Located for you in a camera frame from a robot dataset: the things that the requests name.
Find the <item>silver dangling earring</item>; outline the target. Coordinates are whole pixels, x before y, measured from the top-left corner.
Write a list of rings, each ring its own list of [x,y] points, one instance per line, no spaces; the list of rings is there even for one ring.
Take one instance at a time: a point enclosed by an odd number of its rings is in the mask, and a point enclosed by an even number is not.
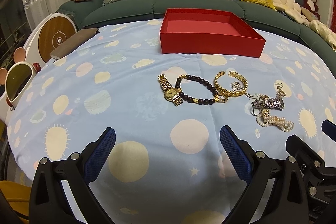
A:
[[[282,90],[283,84],[280,82],[275,82],[275,87],[276,87],[276,96],[279,98],[285,97],[286,93]]]

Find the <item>silver wrist watch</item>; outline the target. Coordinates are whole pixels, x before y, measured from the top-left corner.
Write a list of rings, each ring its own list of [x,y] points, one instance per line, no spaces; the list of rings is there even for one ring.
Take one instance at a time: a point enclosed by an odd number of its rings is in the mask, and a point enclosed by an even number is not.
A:
[[[284,107],[284,101],[281,96],[269,97],[263,94],[252,102],[253,109],[277,109],[282,111]]]

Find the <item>silver flower pendant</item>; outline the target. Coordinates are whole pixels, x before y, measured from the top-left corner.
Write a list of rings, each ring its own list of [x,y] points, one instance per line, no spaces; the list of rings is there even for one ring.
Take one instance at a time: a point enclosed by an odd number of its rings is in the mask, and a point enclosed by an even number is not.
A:
[[[241,83],[238,81],[230,83],[230,87],[233,92],[240,92],[241,90],[243,90]]]

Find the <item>gold chain bangle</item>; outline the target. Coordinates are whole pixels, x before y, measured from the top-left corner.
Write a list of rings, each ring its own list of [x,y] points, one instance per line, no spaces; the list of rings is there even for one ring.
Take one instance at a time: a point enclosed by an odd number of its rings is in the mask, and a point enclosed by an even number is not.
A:
[[[227,96],[227,97],[240,97],[244,94],[246,94],[246,91],[248,89],[248,81],[244,76],[237,73],[236,71],[229,71],[228,75],[235,78],[236,81],[230,83],[230,89],[226,89],[222,87],[218,79],[225,75],[225,71],[220,71],[214,78],[214,85],[217,91],[221,96]]]

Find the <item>gold wrist watch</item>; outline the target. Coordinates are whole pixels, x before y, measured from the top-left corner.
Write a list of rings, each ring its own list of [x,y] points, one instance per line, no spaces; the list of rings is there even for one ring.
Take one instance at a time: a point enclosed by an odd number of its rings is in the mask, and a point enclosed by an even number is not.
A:
[[[179,106],[183,103],[183,99],[179,96],[179,90],[169,83],[164,74],[158,76],[158,82],[164,92],[165,100],[173,102],[175,106]]]

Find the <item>yellow stool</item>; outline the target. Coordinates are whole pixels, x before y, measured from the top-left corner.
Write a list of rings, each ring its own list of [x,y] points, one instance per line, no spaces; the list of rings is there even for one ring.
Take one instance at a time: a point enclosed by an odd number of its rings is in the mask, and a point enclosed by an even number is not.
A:
[[[31,187],[13,181],[1,181],[1,191],[11,208],[19,213],[22,223],[29,223]]]

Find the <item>cream satin blanket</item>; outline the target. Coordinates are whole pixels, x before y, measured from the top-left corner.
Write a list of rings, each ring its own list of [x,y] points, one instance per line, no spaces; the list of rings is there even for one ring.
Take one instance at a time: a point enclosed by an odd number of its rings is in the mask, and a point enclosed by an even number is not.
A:
[[[312,20],[309,23],[309,27],[314,32],[319,34],[319,36],[321,36],[325,42],[331,46],[333,51],[336,51],[336,34],[331,29],[329,29],[327,25],[323,24],[319,20]]]

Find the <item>beige small cushion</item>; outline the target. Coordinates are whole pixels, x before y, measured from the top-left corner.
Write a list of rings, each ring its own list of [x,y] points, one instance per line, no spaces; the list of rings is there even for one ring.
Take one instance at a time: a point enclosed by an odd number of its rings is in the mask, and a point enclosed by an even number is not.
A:
[[[311,22],[313,20],[317,20],[317,17],[310,10],[302,7],[301,12],[309,22]]]

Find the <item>blue patterned table cloth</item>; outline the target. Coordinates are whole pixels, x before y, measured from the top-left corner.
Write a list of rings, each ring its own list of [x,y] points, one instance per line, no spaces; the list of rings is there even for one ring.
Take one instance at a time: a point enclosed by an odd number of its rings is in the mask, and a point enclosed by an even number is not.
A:
[[[221,223],[245,183],[219,140],[222,126],[269,157],[287,157],[288,133],[260,127],[243,95],[199,106],[165,100],[158,82],[180,75],[212,81],[236,71],[248,93],[285,92],[284,110],[272,115],[294,124],[326,165],[335,166],[335,143],[321,130],[335,121],[335,78],[311,49],[262,32],[259,58],[225,55],[164,55],[161,20],[110,25],[78,50],[49,61],[20,99],[7,129],[15,161],[33,178],[43,157],[66,159],[115,130],[116,145],[90,187],[116,223]]]

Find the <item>white flower shaped cushion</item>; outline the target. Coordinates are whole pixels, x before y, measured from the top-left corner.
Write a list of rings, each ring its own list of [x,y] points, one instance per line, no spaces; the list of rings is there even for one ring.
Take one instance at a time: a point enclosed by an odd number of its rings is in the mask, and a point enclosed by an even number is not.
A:
[[[304,23],[306,18],[302,14],[301,6],[295,0],[272,0],[272,2],[277,11],[284,12],[299,24]]]

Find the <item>red shallow cardboard box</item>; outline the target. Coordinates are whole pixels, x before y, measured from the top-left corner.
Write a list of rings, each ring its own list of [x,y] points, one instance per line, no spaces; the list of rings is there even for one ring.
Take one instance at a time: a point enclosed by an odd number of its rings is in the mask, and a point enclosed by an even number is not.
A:
[[[159,37],[163,54],[258,58],[265,46],[265,39],[237,15],[210,9],[167,9]]]

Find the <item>white wood round appliance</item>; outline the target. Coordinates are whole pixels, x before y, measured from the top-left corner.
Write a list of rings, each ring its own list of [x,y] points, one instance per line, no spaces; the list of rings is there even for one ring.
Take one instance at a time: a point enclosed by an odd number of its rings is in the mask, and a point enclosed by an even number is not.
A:
[[[25,61],[43,67],[51,58],[50,53],[77,32],[69,16],[54,13],[43,19],[31,32],[23,48]]]

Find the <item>green sectional sofa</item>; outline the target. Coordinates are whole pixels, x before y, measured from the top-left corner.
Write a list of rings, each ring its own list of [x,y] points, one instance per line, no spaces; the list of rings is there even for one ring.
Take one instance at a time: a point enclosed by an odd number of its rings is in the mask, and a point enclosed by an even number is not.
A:
[[[295,0],[300,5],[303,0]],[[251,27],[302,44],[315,52],[335,73],[335,51],[310,28],[298,24],[277,11],[241,0],[121,0],[103,5],[103,0],[63,3],[58,12],[68,15],[77,29],[102,27],[139,20],[163,18],[169,8],[198,8],[230,11]]]

